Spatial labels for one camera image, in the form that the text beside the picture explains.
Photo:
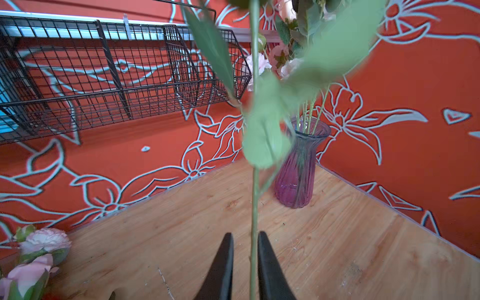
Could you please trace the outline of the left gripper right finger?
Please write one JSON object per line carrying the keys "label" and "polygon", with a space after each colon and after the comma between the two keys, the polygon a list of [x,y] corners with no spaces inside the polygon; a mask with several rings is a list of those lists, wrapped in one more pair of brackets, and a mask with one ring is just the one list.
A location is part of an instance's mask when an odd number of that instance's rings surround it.
{"label": "left gripper right finger", "polygon": [[259,297],[261,300],[296,300],[266,232],[257,240]]}

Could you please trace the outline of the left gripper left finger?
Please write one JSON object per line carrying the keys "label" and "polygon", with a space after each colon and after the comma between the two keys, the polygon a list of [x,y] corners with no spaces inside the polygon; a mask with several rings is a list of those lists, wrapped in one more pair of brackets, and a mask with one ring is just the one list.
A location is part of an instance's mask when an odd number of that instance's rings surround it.
{"label": "left gripper left finger", "polygon": [[230,300],[233,288],[234,239],[224,235],[195,300]]}

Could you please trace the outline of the purple glass fluted vase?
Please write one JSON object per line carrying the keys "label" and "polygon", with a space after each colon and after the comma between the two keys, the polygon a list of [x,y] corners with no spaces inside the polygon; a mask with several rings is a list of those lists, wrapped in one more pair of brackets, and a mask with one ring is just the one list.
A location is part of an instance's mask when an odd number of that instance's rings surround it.
{"label": "purple glass fluted vase", "polygon": [[331,128],[317,117],[292,122],[299,127],[291,152],[276,176],[274,195],[281,204],[297,209],[307,206],[313,197],[317,149],[330,136]]}

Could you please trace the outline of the red rose stem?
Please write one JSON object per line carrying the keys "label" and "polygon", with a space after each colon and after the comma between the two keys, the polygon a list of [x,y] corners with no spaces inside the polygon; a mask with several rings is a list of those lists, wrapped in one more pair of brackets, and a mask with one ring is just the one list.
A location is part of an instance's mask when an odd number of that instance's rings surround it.
{"label": "red rose stem", "polygon": [[[273,182],[272,178],[260,183],[261,170],[280,170],[294,143],[295,132],[290,116],[296,111],[282,94],[281,79],[273,72],[259,74],[258,38],[262,1],[233,1],[232,5],[249,11],[252,51],[252,100],[244,114],[246,129],[242,137],[244,157],[253,168],[251,212],[251,258],[249,298],[256,298],[258,273],[258,203]],[[353,1],[329,23],[316,40],[313,48],[327,41],[322,52],[330,61],[327,68],[354,68],[369,53],[378,25],[383,17],[384,1]]]}

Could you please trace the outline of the light blue peony stem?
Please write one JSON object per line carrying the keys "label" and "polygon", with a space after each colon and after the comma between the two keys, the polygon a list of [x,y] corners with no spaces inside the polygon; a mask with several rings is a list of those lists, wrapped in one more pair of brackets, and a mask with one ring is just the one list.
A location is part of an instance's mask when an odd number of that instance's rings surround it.
{"label": "light blue peony stem", "polygon": [[[275,19],[281,43],[288,48],[291,59],[302,59],[302,63],[288,78],[281,77],[281,92],[296,109],[296,121],[311,121],[316,111],[316,101],[322,95],[326,101],[331,83],[343,73],[341,67],[328,69],[327,49],[324,39],[320,47],[314,48],[321,32],[336,19],[333,13],[341,1],[278,1],[279,16]],[[318,120],[323,108],[316,111]]]}

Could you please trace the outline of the pink peony flower stem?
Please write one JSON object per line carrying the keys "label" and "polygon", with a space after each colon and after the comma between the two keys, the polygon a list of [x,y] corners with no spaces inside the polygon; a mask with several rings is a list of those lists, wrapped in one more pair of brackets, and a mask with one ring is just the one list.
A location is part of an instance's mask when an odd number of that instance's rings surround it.
{"label": "pink peony flower stem", "polygon": [[286,79],[290,74],[298,68],[303,62],[300,58],[290,58],[288,54],[288,47],[284,44],[275,46],[267,55],[266,42],[262,39],[257,39],[259,50],[259,74],[262,75],[265,71],[270,70],[282,79]]}

